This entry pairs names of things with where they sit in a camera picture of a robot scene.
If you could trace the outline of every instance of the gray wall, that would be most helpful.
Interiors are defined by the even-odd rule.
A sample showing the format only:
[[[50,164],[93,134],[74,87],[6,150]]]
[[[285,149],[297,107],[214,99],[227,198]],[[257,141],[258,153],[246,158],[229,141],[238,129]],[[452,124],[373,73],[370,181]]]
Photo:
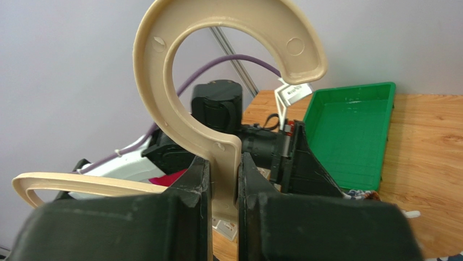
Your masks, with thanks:
[[[462,1],[295,2],[318,31],[329,61],[315,88],[391,80],[399,92],[463,94]],[[98,160],[151,124],[132,69],[135,32],[151,3],[0,1],[0,245],[11,247],[31,211],[11,188],[13,177],[66,172],[83,157]],[[226,33],[237,53],[274,64],[248,35]],[[221,55],[207,29],[193,33],[176,56],[175,85]],[[279,86],[273,74],[245,66],[260,89]],[[229,64],[196,82],[220,78],[241,83]],[[187,104],[189,93],[181,100]],[[250,100],[245,92],[245,103]]]

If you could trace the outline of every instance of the green plastic bin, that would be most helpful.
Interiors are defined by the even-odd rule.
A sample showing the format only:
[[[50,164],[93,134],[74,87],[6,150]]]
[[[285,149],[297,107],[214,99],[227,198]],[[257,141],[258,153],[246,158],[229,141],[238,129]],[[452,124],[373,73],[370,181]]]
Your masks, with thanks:
[[[395,90],[377,83],[314,92],[307,142],[340,187],[378,190]]]

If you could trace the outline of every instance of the wooden table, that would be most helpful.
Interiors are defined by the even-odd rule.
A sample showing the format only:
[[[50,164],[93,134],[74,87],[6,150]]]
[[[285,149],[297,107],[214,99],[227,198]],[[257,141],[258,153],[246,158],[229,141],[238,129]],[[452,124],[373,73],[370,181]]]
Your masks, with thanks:
[[[290,107],[288,119],[302,120],[310,99]],[[421,212],[410,223],[426,258],[457,254],[463,250],[463,96],[397,94],[394,104],[381,199]],[[263,124],[276,112],[273,91],[261,91],[243,124]],[[236,260],[236,243],[214,233],[214,254]]]

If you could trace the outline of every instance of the metal pole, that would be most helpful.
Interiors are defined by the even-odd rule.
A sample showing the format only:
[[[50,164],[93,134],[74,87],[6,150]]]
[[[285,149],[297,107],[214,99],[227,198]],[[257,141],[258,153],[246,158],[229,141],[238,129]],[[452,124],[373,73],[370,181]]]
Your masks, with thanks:
[[[218,44],[226,55],[236,54],[235,50],[233,50],[233,47],[225,36],[225,33],[222,31],[222,28],[211,27],[210,30],[215,40],[217,40]],[[259,89],[255,86],[254,81],[252,81],[252,78],[250,77],[248,71],[246,71],[243,63],[240,60],[231,60],[230,62],[233,65],[233,68],[235,68],[238,76],[245,84],[248,91],[251,93],[252,97],[255,97],[259,93]]]

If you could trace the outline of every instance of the beige plastic hanger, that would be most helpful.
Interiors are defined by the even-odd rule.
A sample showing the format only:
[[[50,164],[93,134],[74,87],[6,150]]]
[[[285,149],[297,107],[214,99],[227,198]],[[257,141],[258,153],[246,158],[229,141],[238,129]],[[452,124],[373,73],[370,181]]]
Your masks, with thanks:
[[[24,173],[14,178],[11,183],[19,196],[34,208],[43,204],[34,191],[36,189],[73,191],[108,197],[161,193],[166,190],[166,187],[142,182],[49,172]]]
[[[235,28],[256,38],[275,58],[289,84],[320,79],[327,60],[309,21],[288,0],[156,0],[143,17],[133,53],[140,96],[163,132],[210,161],[212,215],[236,222],[241,141],[196,121],[181,104],[172,80],[180,44],[194,31],[212,26]]]

